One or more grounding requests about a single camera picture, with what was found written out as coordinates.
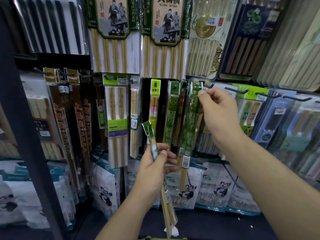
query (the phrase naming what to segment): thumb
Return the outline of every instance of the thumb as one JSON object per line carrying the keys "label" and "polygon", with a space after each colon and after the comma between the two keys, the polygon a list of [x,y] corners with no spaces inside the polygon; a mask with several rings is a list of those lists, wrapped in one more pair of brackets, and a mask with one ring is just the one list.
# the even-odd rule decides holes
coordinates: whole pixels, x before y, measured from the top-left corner
{"label": "thumb", "polygon": [[161,153],[157,156],[154,166],[157,168],[163,169],[167,162],[168,152],[166,150],[162,150]]}
{"label": "thumb", "polygon": [[208,109],[212,109],[215,105],[217,105],[205,90],[201,90],[198,92],[198,98],[202,104],[204,112]]}

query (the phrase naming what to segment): panda cartoon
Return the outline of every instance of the panda cartoon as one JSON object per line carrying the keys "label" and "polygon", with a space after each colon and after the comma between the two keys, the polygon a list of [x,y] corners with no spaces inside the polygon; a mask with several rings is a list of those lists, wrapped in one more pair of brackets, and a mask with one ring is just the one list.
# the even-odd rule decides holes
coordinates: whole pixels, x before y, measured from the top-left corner
{"label": "panda cartoon", "polygon": [[193,191],[189,191],[189,190],[190,190],[190,188],[187,187],[187,191],[182,191],[181,193],[179,193],[179,196],[181,198],[185,198],[187,200],[190,200],[194,196],[195,193]]}
{"label": "panda cartoon", "polygon": [[8,212],[13,212],[13,210],[18,207],[18,205],[12,201],[13,197],[13,194],[0,197],[0,209],[4,209]]}
{"label": "panda cartoon", "polygon": [[219,196],[219,197],[225,197],[226,194],[228,193],[228,188],[231,185],[231,183],[226,183],[226,182],[220,182],[220,186],[214,191],[214,194]]}
{"label": "panda cartoon", "polygon": [[112,193],[108,193],[108,190],[106,190],[104,187],[101,187],[100,192],[100,199],[106,202],[107,206],[112,206],[112,202],[109,198],[109,196],[112,196]]}

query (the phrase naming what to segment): green floral design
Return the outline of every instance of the green floral design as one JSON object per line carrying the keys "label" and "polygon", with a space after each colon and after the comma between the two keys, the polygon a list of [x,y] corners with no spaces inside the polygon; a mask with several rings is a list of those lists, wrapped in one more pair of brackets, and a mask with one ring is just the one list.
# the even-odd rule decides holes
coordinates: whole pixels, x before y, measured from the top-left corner
{"label": "green floral design", "polygon": [[257,25],[261,23],[261,16],[259,15],[260,9],[250,9],[247,11],[248,21],[244,23],[241,31],[245,35],[254,35],[259,29],[257,29]]}

